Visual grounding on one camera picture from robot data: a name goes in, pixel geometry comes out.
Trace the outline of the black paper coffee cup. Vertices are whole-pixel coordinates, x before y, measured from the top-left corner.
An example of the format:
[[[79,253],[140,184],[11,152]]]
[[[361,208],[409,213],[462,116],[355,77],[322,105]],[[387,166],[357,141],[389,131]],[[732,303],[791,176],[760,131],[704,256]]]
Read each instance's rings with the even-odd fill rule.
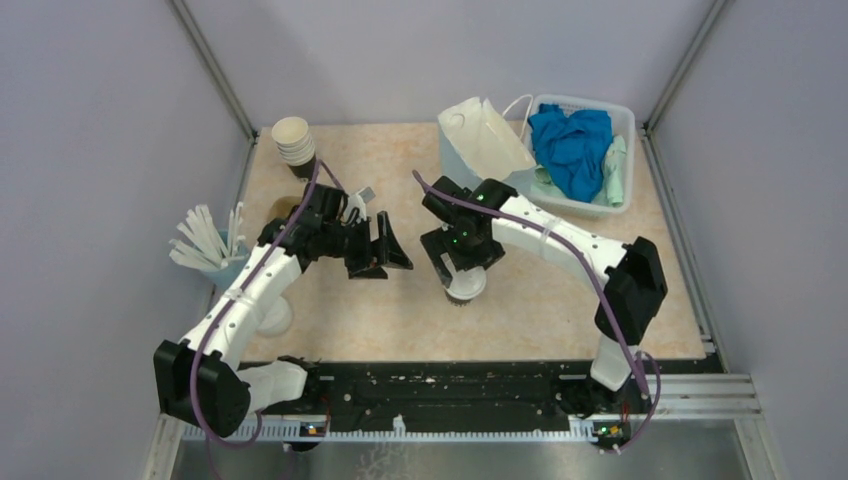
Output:
[[[448,300],[448,302],[450,304],[454,305],[454,306],[459,306],[459,307],[466,306],[474,300],[474,297],[460,298],[460,297],[453,296],[449,291],[445,291],[444,294],[445,294],[445,297]]]

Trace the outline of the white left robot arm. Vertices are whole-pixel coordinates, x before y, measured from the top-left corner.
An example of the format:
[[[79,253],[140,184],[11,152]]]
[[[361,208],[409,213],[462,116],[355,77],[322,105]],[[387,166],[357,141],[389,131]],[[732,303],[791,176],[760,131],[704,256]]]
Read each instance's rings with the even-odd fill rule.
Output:
[[[230,287],[181,340],[165,340],[153,355],[162,413],[219,437],[245,418],[285,402],[297,413],[319,404],[308,365],[283,356],[241,369],[251,339],[263,330],[283,292],[319,259],[343,261],[351,279],[385,279],[412,260],[395,237],[387,212],[369,218],[360,200],[310,183],[298,206],[269,222]]]

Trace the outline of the white plastic cup lid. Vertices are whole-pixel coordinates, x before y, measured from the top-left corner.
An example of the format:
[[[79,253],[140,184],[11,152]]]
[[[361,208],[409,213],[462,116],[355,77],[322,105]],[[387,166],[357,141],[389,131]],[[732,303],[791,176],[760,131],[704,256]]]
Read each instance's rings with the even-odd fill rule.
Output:
[[[449,286],[445,291],[449,291],[456,297],[474,297],[475,299],[484,291],[486,283],[487,275],[482,268],[457,271],[453,274]]]

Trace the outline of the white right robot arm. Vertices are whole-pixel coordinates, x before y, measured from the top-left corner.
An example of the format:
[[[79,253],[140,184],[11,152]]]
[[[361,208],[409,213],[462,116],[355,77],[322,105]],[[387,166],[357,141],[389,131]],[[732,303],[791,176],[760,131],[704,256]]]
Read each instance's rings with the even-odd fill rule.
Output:
[[[589,404],[612,412],[627,397],[634,379],[648,395],[640,349],[650,322],[668,293],[656,245],[637,237],[622,242],[586,231],[534,204],[514,188],[493,179],[475,190],[446,176],[428,184],[419,173],[423,206],[442,225],[420,240],[449,302],[464,306],[483,293],[486,271],[512,245],[571,272],[594,291],[594,316],[602,337],[586,385]]]

